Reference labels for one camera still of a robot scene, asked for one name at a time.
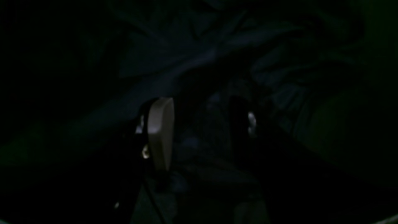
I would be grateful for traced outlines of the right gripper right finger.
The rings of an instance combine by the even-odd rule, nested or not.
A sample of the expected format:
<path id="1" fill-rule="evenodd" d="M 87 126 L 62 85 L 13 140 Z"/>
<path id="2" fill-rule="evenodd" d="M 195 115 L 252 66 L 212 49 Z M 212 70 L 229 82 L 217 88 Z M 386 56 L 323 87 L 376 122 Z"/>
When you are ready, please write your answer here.
<path id="1" fill-rule="evenodd" d="M 232 95 L 228 103 L 233 162 L 238 168 L 248 168 L 253 162 L 257 119 L 250 102 Z"/>

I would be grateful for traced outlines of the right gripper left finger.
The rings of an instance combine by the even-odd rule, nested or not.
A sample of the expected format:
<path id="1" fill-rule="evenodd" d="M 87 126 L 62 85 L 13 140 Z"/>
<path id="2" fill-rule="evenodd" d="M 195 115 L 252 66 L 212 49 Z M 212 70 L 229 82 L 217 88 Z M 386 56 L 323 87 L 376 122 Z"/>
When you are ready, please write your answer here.
<path id="1" fill-rule="evenodd" d="M 174 100 L 159 98 L 147 119 L 148 146 L 156 171 L 169 171 L 174 140 Z"/>

